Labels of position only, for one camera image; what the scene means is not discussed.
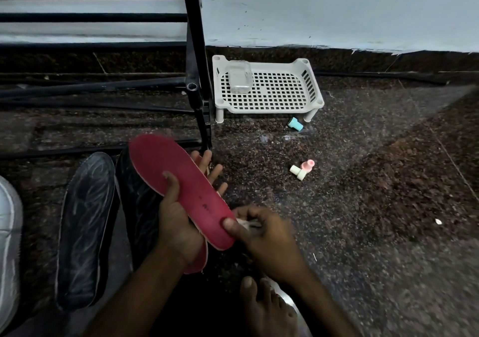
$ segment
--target black shoe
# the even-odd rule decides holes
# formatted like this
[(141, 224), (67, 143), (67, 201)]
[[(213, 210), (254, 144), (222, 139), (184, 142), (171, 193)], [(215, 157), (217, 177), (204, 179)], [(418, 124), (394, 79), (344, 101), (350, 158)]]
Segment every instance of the black shoe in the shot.
[(116, 176), (133, 269), (136, 270), (158, 240), (159, 203), (163, 196), (157, 194), (138, 175), (131, 163), (128, 148), (118, 158)]
[(55, 292), (64, 311), (93, 305), (103, 295), (118, 207), (115, 165), (106, 153), (93, 153), (75, 172), (63, 200)]

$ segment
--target transparent plastic box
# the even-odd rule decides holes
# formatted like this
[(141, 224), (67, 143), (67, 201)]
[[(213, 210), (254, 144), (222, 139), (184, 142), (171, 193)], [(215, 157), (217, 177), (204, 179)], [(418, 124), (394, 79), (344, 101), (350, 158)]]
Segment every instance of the transparent plastic box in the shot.
[(230, 61), (227, 68), (232, 92), (248, 93), (253, 86), (253, 73), (248, 61)]

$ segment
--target fingernail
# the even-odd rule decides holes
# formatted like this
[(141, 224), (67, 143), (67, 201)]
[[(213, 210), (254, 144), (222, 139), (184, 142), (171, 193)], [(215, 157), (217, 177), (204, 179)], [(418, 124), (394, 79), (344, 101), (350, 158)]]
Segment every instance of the fingernail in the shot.
[(245, 288), (249, 288), (251, 286), (251, 284), (253, 284), (253, 278), (252, 277), (245, 277), (243, 279), (243, 286)]
[(233, 227), (233, 225), (235, 225), (235, 221), (233, 219), (230, 219), (230, 218), (226, 218), (224, 221), (223, 221), (223, 227), (225, 229), (231, 229)]

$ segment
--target pvc pipe fitting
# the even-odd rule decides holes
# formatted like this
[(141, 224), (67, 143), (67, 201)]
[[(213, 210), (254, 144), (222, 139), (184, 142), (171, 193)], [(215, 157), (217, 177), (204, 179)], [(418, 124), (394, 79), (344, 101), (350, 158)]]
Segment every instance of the pvc pipe fitting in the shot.
[(312, 159), (308, 159), (306, 162), (301, 164), (301, 169), (304, 169), (306, 173), (311, 172), (314, 167), (314, 161)]
[(289, 121), (288, 126), (291, 128), (295, 128), (298, 132), (303, 129), (303, 124), (298, 122), (298, 119), (293, 118)]
[(289, 169), (291, 173), (297, 176), (298, 180), (302, 181), (304, 179), (304, 176), (306, 176), (307, 172), (304, 169), (301, 169), (296, 166), (291, 166)]

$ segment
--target painted wall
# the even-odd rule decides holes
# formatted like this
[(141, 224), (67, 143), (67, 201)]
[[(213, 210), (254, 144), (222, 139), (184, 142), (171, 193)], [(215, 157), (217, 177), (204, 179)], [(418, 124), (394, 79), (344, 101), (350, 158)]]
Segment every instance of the painted wall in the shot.
[[(0, 11), (185, 12), (181, 0), (1, 1)], [(203, 0), (207, 44), (479, 52), (479, 0)], [(0, 41), (184, 40), (180, 23), (0, 23)]]

